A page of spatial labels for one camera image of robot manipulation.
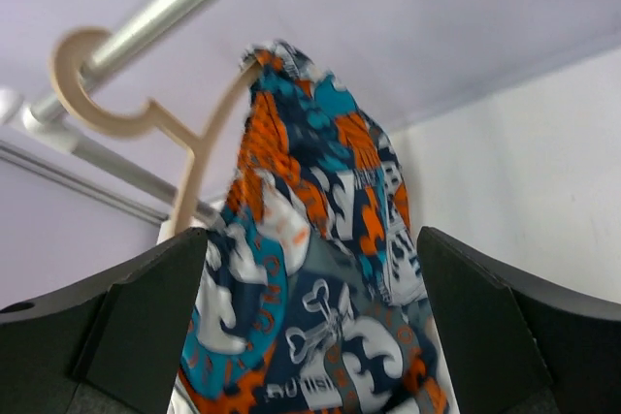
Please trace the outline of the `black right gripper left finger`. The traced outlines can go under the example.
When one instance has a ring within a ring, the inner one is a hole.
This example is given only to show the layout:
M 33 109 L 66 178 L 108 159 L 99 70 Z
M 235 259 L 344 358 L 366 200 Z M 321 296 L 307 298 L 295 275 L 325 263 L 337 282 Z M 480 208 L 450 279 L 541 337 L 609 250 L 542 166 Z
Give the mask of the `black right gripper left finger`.
M 190 228 L 1 311 L 4 413 L 164 413 L 204 266 Z

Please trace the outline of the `wooden clothes hanger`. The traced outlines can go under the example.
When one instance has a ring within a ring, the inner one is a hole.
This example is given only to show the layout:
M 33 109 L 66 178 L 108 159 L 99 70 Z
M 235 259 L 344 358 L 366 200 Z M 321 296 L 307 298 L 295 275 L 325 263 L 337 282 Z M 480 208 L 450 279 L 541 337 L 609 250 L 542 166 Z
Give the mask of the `wooden clothes hanger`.
M 153 99 L 148 99 L 140 112 L 127 115 L 106 111 L 90 98 L 81 84 L 80 68 L 87 54 L 110 36 L 107 30 L 99 27 L 85 27 L 69 33 L 49 60 L 50 82 L 64 109 L 96 132 L 117 139 L 132 139 L 157 129 L 186 150 L 185 174 L 174 198 L 169 227 L 176 235 L 190 227 L 203 176 L 218 137 L 236 102 L 259 78 L 262 67 L 255 60 L 244 65 L 217 104 L 203 133 L 198 135 Z

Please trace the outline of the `colourful patterned shorts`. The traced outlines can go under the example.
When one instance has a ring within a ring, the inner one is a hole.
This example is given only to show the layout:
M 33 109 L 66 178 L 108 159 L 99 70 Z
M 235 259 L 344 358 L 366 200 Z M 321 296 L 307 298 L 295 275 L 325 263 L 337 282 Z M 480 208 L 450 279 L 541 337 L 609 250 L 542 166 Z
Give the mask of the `colourful patterned shorts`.
M 388 136 L 275 40 L 207 251 L 172 413 L 445 413 L 432 312 Z

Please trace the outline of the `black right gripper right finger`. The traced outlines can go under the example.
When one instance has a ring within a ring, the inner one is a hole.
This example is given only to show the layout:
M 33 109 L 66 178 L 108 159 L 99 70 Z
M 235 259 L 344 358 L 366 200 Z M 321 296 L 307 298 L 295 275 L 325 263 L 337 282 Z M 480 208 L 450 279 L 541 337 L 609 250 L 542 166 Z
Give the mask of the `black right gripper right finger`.
M 417 250 L 463 413 L 617 413 L 620 306 L 425 227 Z

